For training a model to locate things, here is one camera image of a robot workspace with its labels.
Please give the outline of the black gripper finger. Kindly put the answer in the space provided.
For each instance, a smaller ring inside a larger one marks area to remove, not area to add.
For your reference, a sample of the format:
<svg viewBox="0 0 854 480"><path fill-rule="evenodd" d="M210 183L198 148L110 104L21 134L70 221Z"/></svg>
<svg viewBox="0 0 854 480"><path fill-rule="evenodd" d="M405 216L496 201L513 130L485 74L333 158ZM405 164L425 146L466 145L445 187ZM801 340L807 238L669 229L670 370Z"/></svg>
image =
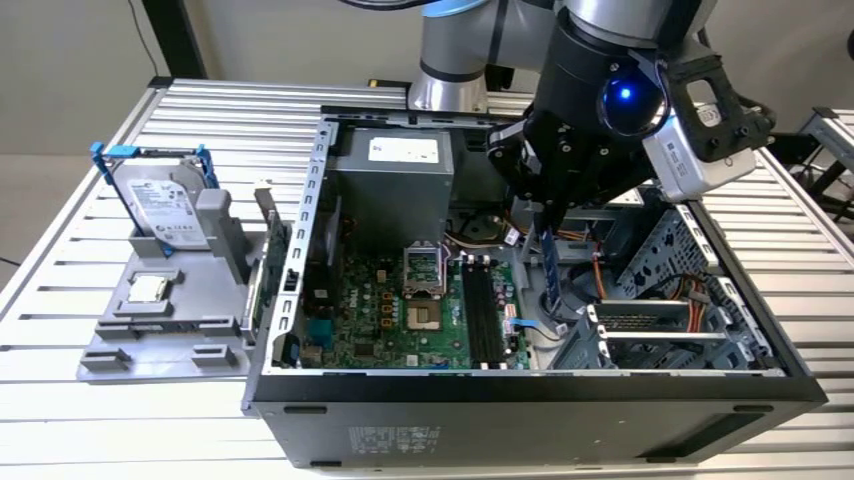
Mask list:
<svg viewBox="0 0 854 480"><path fill-rule="evenodd" d="M536 172L528 165L529 147L537 151L542 145L542 135L538 133L540 122L517 122L496 128L488 135L488 158L506 181L512 193L522 200L530 200L542 205L536 214L536 227L553 227L553 192L546 177L548 168L541 165Z"/></svg>
<svg viewBox="0 0 854 480"><path fill-rule="evenodd" d="M602 207L652 178L652 164L642 147L578 146L558 158L553 228L562 224L569 210Z"/></svg>

